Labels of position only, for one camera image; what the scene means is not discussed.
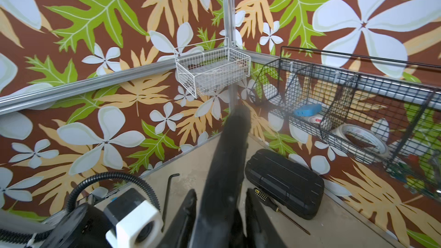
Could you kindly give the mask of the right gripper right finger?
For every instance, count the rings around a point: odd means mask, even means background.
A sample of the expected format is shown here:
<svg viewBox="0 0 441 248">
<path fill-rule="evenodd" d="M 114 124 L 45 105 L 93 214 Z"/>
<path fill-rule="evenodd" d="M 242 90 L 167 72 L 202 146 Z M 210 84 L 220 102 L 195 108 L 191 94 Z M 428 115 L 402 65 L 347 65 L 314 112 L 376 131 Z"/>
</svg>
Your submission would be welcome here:
<svg viewBox="0 0 441 248">
<path fill-rule="evenodd" d="M 255 191 L 247 189 L 245 199 L 246 244 L 248 248 L 286 248 Z"/>
</svg>

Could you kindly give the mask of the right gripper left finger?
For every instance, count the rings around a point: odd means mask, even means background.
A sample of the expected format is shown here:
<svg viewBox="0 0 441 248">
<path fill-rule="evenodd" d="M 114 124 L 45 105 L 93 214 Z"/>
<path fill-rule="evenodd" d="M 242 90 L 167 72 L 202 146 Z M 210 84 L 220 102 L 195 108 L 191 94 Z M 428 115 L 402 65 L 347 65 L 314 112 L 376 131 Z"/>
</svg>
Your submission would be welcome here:
<svg viewBox="0 0 441 248">
<path fill-rule="evenodd" d="M 158 248 L 187 248 L 189 246 L 196 219 L 196 204 L 196 192 L 191 189 L 157 246 Z"/>
</svg>

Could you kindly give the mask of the black spray nozzle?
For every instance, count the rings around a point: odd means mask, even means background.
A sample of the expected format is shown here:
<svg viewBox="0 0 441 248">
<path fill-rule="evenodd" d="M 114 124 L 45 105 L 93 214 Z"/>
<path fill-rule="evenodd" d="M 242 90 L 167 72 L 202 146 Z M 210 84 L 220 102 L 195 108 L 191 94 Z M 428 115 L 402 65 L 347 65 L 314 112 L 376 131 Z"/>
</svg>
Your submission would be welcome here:
<svg viewBox="0 0 441 248">
<path fill-rule="evenodd" d="M 245 243 L 240 202 L 250 110 L 236 106 L 226 120 L 204 185 L 191 248 L 241 248 Z"/>
</svg>

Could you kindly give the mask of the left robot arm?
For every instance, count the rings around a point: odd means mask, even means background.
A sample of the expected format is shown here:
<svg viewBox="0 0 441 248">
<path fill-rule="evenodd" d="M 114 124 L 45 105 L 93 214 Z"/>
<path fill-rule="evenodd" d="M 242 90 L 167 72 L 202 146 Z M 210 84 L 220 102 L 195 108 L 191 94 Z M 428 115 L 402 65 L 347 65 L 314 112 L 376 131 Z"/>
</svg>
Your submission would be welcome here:
<svg viewBox="0 0 441 248">
<path fill-rule="evenodd" d="M 160 202 L 153 188 L 142 178 L 123 172 L 104 172 L 90 176 L 83 180 L 73 189 L 67 200 L 67 211 L 56 214 L 56 218 L 62 218 L 77 206 L 78 196 L 89 186 L 106 180 L 122 179 L 130 182 L 144 191 L 148 200 L 158 210 L 161 210 Z M 44 218 L 42 222 L 26 219 L 11 212 L 1 211 L 1 242 L 11 245 L 26 245 L 29 240 L 35 243 L 44 241 L 55 228 L 54 224 L 47 223 L 51 218 Z"/>
</svg>

